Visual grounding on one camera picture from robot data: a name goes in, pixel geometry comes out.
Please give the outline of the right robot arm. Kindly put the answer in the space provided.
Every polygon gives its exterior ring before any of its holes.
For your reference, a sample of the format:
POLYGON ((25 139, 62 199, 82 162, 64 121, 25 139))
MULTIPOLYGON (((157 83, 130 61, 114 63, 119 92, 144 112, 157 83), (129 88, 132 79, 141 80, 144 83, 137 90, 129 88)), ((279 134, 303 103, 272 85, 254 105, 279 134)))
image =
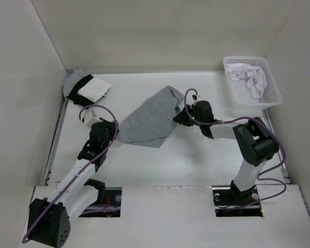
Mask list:
POLYGON ((214 118, 208 101, 200 100, 187 105, 173 121, 183 126, 197 125, 203 136, 210 139, 230 139, 237 142, 243 161, 228 190, 213 192, 218 207, 244 206, 259 200, 256 180, 264 165, 279 150, 279 144, 256 117, 243 124, 221 122, 214 118))

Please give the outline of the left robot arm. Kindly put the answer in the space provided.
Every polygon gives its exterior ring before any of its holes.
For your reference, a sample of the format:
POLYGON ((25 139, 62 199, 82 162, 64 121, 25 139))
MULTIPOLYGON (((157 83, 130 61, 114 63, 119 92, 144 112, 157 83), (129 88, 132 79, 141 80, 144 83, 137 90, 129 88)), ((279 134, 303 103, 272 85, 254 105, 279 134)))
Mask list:
POLYGON ((100 119, 92 124, 89 140, 67 176, 49 196, 32 201, 23 243, 36 241, 51 247, 62 247, 75 219, 89 205, 100 206, 105 202, 105 192, 87 182, 105 161, 108 148, 117 134, 116 120, 109 122, 100 119))

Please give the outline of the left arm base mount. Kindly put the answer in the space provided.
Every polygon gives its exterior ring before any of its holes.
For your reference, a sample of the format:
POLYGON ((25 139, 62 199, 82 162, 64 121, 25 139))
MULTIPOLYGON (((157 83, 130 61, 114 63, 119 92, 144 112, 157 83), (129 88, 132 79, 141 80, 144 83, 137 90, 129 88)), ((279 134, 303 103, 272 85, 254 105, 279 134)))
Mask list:
POLYGON ((121 214, 122 188, 106 188, 98 199, 88 206, 80 218, 119 218, 121 214))

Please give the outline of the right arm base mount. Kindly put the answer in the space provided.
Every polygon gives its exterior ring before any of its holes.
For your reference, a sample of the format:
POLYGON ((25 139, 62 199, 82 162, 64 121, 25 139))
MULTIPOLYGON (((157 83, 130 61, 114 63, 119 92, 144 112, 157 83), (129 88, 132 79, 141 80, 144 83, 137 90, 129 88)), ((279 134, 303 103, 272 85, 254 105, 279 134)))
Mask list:
POLYGON ((216 217, 263 217, 256 187, 238 195, 230 187, 213 188, 213 203, 216 217))

